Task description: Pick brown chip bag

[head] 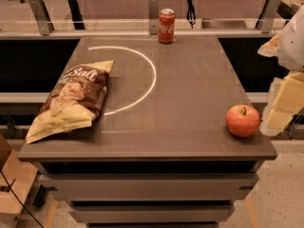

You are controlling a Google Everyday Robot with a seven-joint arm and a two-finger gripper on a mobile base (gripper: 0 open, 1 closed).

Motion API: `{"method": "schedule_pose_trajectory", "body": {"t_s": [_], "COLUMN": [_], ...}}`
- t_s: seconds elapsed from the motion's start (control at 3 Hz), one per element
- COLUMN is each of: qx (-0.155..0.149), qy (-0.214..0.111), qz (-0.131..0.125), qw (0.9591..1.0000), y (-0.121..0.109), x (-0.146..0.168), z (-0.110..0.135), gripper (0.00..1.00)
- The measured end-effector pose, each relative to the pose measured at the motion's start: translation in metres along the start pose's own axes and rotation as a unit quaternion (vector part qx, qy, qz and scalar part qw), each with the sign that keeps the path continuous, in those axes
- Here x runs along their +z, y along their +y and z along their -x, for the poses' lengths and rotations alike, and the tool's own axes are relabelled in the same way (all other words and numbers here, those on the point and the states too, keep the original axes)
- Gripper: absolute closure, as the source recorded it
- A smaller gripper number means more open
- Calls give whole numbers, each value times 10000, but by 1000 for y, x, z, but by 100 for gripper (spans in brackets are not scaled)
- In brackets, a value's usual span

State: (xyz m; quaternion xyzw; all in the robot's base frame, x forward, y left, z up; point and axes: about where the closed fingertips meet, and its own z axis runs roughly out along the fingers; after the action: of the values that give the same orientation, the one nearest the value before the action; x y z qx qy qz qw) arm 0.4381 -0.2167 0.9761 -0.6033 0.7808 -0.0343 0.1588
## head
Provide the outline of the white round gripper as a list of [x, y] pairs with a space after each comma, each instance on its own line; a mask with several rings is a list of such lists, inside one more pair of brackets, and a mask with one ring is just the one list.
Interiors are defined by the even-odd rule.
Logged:
[[304, 107], [304, 6], [283, 28], [257, 51], [265, 57], [276, 57], [278, 63], [293, 70], [283, 79], [274, 78], [268, 95], [268, 103], [262, 114], [260, 132], [276, 136]]

